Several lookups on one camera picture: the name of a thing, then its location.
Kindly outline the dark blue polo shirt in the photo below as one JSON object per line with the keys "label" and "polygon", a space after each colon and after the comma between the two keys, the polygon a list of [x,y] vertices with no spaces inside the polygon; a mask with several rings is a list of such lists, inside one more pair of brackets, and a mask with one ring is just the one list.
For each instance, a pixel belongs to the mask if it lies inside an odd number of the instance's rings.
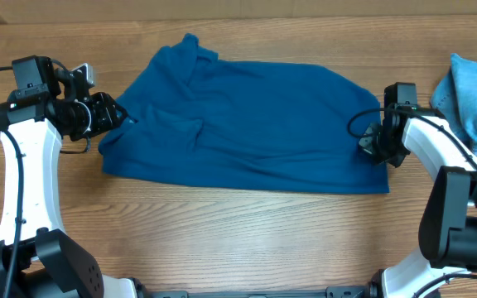
{"label": "dark blue polo shirt", "polygon": [[379,119],[366,89],[319,65],[227,61],[194,35],[162,47],[118,102],[103,170],[199,187],[384,194],[385,165],[358,149]]}

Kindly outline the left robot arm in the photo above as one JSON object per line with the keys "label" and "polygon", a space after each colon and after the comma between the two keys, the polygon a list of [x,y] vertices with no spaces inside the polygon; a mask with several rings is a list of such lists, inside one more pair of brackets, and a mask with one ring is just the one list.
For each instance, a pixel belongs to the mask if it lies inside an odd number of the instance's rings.
{"label": "left robot arm", "polygon": [[95,92],[94,72],[32,55],[10,65],[17,87],[0,103],[5,185],[0,297],[144,297],[134,278],[104,275],[65,232],[58,161],[65,138],[89,140],[119,127],[126,110]]}

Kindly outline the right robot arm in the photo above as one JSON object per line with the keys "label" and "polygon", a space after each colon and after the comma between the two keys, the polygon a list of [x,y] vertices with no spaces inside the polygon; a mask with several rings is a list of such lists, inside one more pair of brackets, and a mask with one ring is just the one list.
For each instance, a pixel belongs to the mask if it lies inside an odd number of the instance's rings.
{"label": "right robot arm", "polygon": [[399,167],[413,154],[434,185],[418,229],[418,247],[378,271],[359,297],[438,297],[454,279],[477,280],[477,157],[444,116],[417,103],[415,84],[384,90],[383,120],[359,135],[359,150],[376,164]]}

